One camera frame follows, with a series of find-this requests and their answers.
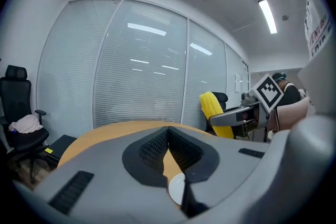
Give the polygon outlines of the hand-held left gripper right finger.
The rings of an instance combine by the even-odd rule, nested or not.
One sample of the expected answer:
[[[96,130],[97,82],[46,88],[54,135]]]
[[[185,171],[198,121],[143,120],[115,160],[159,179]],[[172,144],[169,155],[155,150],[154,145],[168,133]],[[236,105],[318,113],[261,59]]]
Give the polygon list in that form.
[[[188,217],[224,201],[249,177],[269,147],[172,126],[167,130],[167,145],[180,169],[169,181],[168,193]]]

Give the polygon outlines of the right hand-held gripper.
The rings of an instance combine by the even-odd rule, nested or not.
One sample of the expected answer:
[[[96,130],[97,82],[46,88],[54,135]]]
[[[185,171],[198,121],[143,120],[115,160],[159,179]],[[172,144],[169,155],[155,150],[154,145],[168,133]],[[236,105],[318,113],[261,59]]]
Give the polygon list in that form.
[[[267,142],[268,133],[279,127],[277,105],[283,96],[275,80],[266,74],[249,91],[242,93],[241,106],[225,109],[208,121],[211,126],[243,125],[251,141],[255,139],[255,132],[259,132],[263,142]]]

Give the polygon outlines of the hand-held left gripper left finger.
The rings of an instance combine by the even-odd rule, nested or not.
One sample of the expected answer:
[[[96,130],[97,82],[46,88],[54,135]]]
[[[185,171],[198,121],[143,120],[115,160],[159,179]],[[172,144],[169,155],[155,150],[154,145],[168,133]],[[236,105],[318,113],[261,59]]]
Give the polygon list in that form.
[[[97,143],[35,191],[15,188],[44,223],[185,223],[163,174],[167,136],[157,127]]]

